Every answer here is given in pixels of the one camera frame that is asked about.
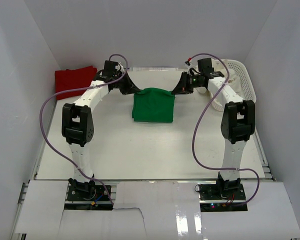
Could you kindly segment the green t shirt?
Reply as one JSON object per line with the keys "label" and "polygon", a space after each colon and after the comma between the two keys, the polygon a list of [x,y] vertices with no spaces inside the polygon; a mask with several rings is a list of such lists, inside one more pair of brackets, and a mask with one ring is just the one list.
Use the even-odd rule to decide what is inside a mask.
{"label": "green t shirt", "polygon": [[133,96],[132,118],[140,123],[170,124],[174,120],[175,95],[160,88],[145,88]]}

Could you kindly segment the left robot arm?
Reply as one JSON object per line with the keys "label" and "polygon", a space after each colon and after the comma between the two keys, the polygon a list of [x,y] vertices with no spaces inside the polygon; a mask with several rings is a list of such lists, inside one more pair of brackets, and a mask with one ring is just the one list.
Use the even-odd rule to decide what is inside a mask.
{"label": "left robot arm", "polygon": [[76,101],[62,107],[61,134],[68,143],[74,162],[74,176],[68,181],[74,191],[88,201],[97,196],[89,144],[94,136],[93,111],[113,89],[118,89],[122,95],[140,92],[121,63],[106,60],[104,68],[97,72],[88,89]]}

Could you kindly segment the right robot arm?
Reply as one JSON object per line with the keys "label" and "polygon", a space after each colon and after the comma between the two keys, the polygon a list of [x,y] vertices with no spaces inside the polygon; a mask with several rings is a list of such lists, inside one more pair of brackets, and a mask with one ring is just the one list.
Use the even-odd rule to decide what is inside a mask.
{"label": "right robot arm", "polygon": [[199,59],[197,66],[188,59],[185,65],[187,70],[182,72],[171,93],[188,95],[196,88],[205,88],[222,105],[220,130],[225,147],[222,166],[215,169],[218,176],[214,192],[223,200],[232,199],[241,184],[240,167],[244,148],[255,132],[255,103],[236,93],[228,84],[230,72],[216,71],[212,58]]}

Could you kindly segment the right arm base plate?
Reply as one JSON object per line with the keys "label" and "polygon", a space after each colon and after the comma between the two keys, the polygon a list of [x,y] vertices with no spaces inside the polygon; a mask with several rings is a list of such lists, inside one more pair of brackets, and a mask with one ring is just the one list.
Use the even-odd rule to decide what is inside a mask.
{"label": "right arm base plate", "polygon": [[241,183],[238,190],[222,195],[216,184],[197,184],[194,191],[199,195],[202,213],[247,212],[246,194]]}

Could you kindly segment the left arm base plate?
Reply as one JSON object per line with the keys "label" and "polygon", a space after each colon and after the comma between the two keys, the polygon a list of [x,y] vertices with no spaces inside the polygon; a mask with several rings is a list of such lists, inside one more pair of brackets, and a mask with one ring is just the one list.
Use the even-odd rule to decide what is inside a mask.
{"label": "left arm base plate", "polygon": [[102,185],[95,185],[92,187],[90,193],[79,191],[73,186],[69,185],[64,203],[65,210],[87,210],[87,211],[111,211],[113,205],[110,202],[112,187],[106,185],[108,190]]}

